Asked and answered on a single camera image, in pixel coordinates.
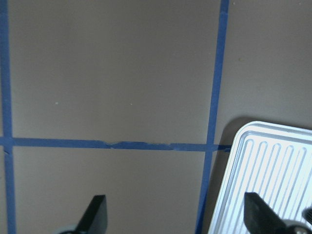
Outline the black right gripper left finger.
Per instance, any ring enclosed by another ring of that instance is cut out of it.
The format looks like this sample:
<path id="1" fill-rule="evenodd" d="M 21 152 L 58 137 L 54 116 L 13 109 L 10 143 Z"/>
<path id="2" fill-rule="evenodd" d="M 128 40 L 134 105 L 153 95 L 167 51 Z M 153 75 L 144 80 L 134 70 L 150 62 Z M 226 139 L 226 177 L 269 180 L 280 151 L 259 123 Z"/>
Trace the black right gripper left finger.
<path id="1" fill-rule="evenodd" d="M 108 228 L 106 195 L 95 195 L 78 224 L 57 234 L 105 234 Z"/>

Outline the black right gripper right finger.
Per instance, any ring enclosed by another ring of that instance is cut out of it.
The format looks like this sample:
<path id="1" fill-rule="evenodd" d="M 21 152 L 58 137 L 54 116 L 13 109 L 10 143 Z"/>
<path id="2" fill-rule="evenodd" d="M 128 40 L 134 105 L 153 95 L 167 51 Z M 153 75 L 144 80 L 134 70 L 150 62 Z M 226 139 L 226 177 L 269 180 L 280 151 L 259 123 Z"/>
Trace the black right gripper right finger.
<path id="1" fill-rule="evenodd" d="M 255 192 L 244 194 L 244 224 L 251 234 L 310 234 L 302 222 L 281 219 Z"/>

